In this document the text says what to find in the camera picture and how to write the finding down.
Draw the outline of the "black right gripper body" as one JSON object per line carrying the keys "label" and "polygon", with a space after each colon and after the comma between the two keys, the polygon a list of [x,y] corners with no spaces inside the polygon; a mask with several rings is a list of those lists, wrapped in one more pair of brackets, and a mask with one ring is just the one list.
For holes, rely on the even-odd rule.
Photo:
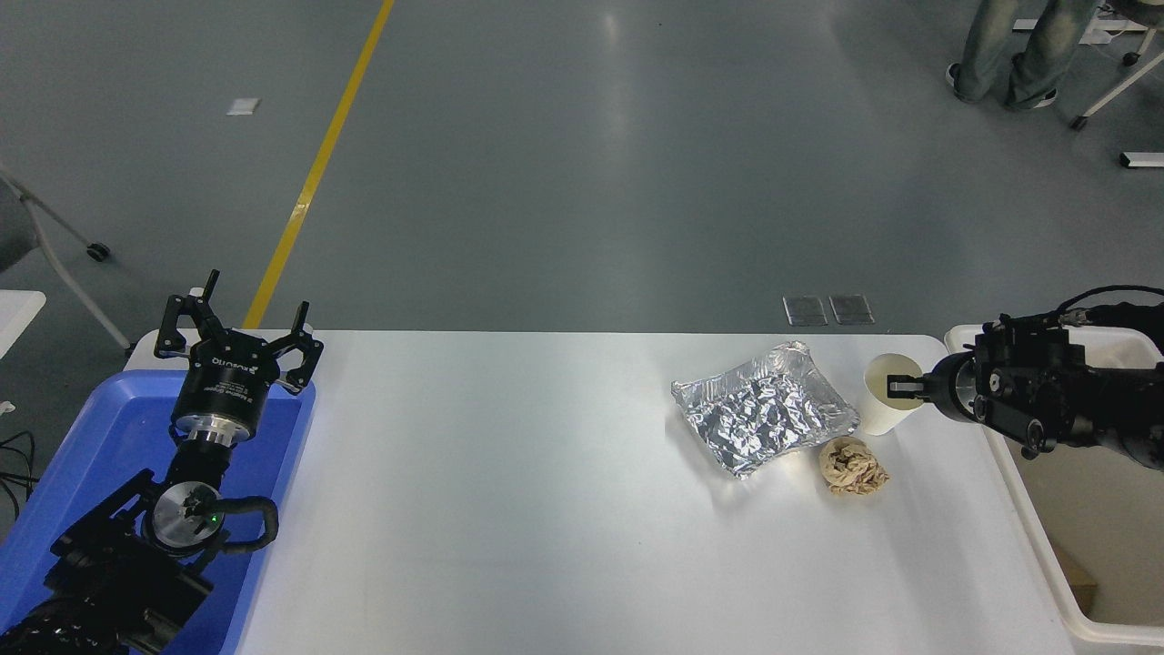
{"label": "black right gripper body", "polygon": [[978,423],[978,397],[973,353],[947,354],[928,373],[928,403],[951,420]]}

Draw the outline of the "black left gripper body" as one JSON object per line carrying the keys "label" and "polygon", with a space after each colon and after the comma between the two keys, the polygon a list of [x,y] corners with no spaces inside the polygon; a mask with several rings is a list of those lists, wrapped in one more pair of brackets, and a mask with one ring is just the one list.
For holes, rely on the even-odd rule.
{"label": "black left gripper body", "polygon": [[196,418],[218,417],[241,428],[257,428],[267,394],[281,368],[264,339],[228,332],[226,339],[204,339],[190,351],[190,368],[172,410],[176,428],[190,428]]}

